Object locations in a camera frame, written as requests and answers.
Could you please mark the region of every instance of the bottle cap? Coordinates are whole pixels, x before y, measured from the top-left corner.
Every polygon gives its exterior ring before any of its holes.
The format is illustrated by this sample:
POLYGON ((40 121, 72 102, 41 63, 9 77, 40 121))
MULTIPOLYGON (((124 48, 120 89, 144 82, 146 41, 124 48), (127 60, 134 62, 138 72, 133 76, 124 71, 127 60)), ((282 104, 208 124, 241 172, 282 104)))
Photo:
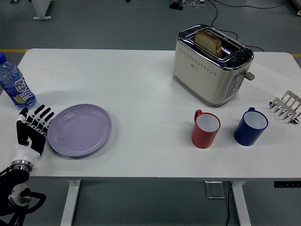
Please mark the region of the bottle cap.
POLYGON ((0 52, 0 65, 3 64, 6 61, 6 57, 2 52, 0 52))

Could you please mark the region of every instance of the blue mug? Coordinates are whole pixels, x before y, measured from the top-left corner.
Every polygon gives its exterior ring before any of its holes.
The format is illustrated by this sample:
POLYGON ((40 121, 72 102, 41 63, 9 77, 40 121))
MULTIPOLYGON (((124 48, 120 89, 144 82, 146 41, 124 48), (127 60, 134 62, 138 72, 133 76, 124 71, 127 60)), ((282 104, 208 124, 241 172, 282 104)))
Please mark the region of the blue mug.
POLYGON ((255 143, 261 133, 267 128, 269 121, 264 114, 250 107, 244 113, 238 127, 234 132, 234 138, 244 146, 251 146, 255 143))

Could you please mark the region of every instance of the cable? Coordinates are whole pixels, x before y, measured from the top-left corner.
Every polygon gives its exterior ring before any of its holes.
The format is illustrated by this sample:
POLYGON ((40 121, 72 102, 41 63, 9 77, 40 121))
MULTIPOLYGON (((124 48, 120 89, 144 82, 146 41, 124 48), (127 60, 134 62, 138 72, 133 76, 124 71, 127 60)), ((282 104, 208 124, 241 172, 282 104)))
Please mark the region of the cable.
POLYGON ((263 52, 265 52, 262 48, 259 48, 257 46, 247 46, 247 47, 254 47, 254 48, 258 48, 258 49, 261 49, 263 52))
POLYGON ((192 1, 190 4, 186 0, 182 0, 182 1, 189 6, 194 6, 195 8, 199 8, 200 6, 205 6, 203 3, 197 0, 192 1))
MULTIPOLYGON (((217 7, 216 7, 210 0, 208 0, 208 1, 214 6, 214 8, 215 8, 215 10, 216 10, 216 16, 215 16, 214 20, 211 22, 211 26, 212 26, 213 28, 217 29, 216 27, 213 26, 213 22, 217 19, 217 16, 218 16, 218 10, 217 10, 217 7)), ((221 32, 229 32, 229 33, 235 34, 235 35, 236 35, 235 40, 238 39, 238 35, 237 35, 235 32, 226 31, 226 30, 220 30, 220 29, 217 29, 217 30, 219 30, 219 31, 221 31, 221 32)))
POLYGON ((4 173, 8 173, 10 171, 10 167, 7 167, 5 170, 3 170, 1 173, 0 173, 0 176, 4 173))
POLYGON ((232 183, 233 181, 231 181, 231 184, 230 184, 230 188, 228 190, 228 218, 227 218, 227 223, 226 223, 226 226, 228 226, 228 223, 229 223, 229 220, 230 220, 230 191, 232 190, 232 183))
POLYGON ((221 3, 221 4, 224 5, 224 6, 229 6, 229 7, 252 7, 252 8, 258 8, 258 9, 269 9, 269 8, 277 8, 277 7, 280 7, 280 6, 282 6, 282 5, 286 4, 286 3, 288 3, 288 1, 285 2, 285 3, 283 3, 283 4, 281 4, 281 5, 279 5, 279 6, 268 7, 268 8, 261 8, 261 7, 249 6, 249 5, 245 5, 245 6, 230 6, 230 5, 226 5, 226 4, 224 4, 224 3, 221 3))

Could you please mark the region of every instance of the table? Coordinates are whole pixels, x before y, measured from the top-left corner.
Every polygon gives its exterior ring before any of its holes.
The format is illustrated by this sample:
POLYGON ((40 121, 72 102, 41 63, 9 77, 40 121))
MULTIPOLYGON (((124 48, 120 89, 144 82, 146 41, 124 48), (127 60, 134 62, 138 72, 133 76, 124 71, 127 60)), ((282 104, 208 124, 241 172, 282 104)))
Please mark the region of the table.
MULTIPOLYGON (((300 68, 287 53, 256 52, 254 61, 297 81, 300 68)), ((57 155, 46 142, 31 177, 60 178, 70 183, 62 225, 71 225, 80 180, 187 179, 233 181, 241 225, 251 225, 242 185, 248 180, 301 180, 299 125, 286 124, 269 110, 271 94, 244 82, 225 105, 207 106, 173 75, 174 51, 31 49, 19 64, 38 107, 57 114, 77 104, 95 104, 111 116, 108 141, 81 159, 57 155), (233 132, 249 108, 264 113, 269 126, 250 147, 239 145, 233 132), (191 141, 197 109, 221 120, 208 149, 191 141)), ((0 95, 1 169, 10 164, 16 144, 16 109, 0 95)))

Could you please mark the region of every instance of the toaster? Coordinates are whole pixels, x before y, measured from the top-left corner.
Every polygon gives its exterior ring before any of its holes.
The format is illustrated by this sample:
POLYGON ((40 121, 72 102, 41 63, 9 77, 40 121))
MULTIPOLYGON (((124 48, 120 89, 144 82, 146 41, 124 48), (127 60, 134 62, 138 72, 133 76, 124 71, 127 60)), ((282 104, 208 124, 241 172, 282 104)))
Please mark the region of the toaster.
POLYGON ((239 91, 244 78, 254 79, 248 72, 253 52, 220 31, 199 24, 177 36, 174 75, 211 106, 221 106, 239 91), (222 43, 222 56, 217 57, 194 42, 194 34, 206 30, 222 43))

